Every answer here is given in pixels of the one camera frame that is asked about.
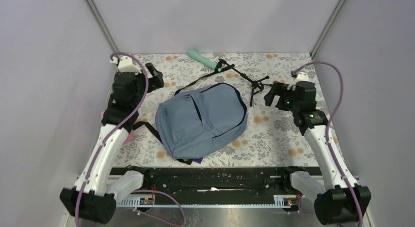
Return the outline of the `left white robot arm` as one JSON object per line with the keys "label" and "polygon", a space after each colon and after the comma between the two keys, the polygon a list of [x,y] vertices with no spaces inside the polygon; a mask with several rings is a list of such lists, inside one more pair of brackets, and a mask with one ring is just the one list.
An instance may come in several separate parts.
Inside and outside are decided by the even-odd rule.
{"label": "left white robot arm", "polygon": [[60,193],[61,202],[73,217],[106,224],[116,206],[131,192],[136,189],[146,193],[151,189],[151,179],[138,171],[128,171],[107,184],[118,151],[135,129],[137,106],[148,92],[164,87],[162,73],[152,63],[146,63],[145,68],[151,74],[147,80],[143,71],[119,72],[114,77],[93,153],[74,186]]}

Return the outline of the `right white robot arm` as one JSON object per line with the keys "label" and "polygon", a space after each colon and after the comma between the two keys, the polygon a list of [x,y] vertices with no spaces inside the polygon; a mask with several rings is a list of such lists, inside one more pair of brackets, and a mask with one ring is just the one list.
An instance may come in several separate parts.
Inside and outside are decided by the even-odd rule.
{"label": "right white robot arm", "polygon": [[305,195],[314,204],[322,225],[357,223],[361,226],[371,192],[358,183],[341,160],[329,131],[329,121],[316,108],[316,92],[314,83],[309,81],[291,86],[274,82],[264,96],[266,106],[278,96],[276,108],[292,113],[294,124],[312,148],[323,177],[323,183],[319,183],[309,173],[296,171],[281,179],[281,189],[288,194],[297,190]]}

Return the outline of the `blue grey backpack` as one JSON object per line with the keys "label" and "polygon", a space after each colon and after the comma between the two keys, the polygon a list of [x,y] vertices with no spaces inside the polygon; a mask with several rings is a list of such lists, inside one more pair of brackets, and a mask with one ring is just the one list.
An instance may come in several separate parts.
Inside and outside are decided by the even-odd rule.
{"label": "blue grey backpack", "polygon": [[216,83],[191,91],[177,90],[159,104],[155,127],[139,121],[133,129],[145,126],[172,158],[191,164],[240,137],[247,121],[248,108],[239,90]]}

